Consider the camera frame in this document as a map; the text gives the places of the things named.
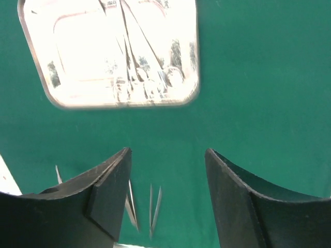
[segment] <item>green table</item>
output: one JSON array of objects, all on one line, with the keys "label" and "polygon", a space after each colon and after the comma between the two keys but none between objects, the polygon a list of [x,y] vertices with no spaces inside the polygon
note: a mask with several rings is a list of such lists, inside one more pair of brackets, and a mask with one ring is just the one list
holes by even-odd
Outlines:
[{"label": "green table", "polygon": [[[219,247],[204,167],[208,147],[291,190],[331,191],[331,2],[197,2],[201,92],[188,106],[64,111],[46,98],[18,17],[0,3],[0,154],[23,193],[133,151],[140,234],[121,243]],[[149,185],[163,188],[148,236]]]}]

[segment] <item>green cloth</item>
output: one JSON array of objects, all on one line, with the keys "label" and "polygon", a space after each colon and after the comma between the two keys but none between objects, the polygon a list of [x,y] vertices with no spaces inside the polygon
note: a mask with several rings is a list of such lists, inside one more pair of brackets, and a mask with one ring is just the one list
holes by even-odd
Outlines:
[{"label": "green cloth", "polygon": [[[55,185],[55,165],[67,180],[131,147],[141,232],[125,213],[120,243],[159,248],[219,247],[209,147],[273,183],[330,196],[331,2],[198,0],[197,9],[193,103],[65,111],[43,92],[17,1],[0,1],[0,154],[23,193]],[[150,183],[163,189],[152,241]]]}]

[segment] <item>green surface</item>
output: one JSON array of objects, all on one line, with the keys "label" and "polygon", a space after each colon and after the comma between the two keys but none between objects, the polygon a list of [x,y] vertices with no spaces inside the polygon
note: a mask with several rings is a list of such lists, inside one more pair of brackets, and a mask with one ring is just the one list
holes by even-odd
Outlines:
[{"label": "green surface", "polygon": [[[66,180],[129,146],[141,233],[125,214],[121,242],[159,248],[219,247],[208,147],[273,183],[330,196],[329,0],[198,0],[198,98],[90,112],[47,100],[16,7],[0,1],[0,154],[23,193],[55,185],[55,164]],[[150,183],[163,187],[153,241]]]}]

